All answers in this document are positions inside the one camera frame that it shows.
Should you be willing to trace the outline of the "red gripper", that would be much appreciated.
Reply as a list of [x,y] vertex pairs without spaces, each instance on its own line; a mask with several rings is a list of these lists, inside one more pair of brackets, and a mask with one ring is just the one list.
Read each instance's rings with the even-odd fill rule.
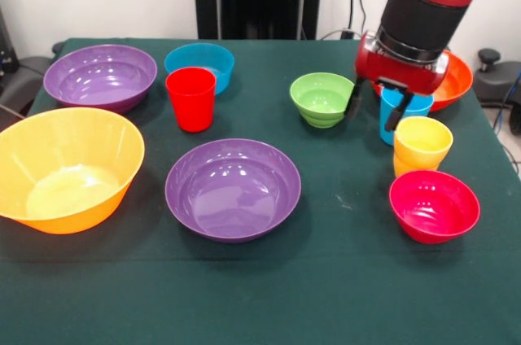
[[380,83],[402,91],[400,103],[392,109],[384,125],[386,131],[394,131],[409,106],[413,94],[433,94],[442,83],[449,68],[449,52],[443,51],[433,63],[418,63],[398,59],[387,52],[374,32],[363,34],[355,58],[356,80],[345,108],[346,120],[353,120],[361,105],[361,88],[365,80]]

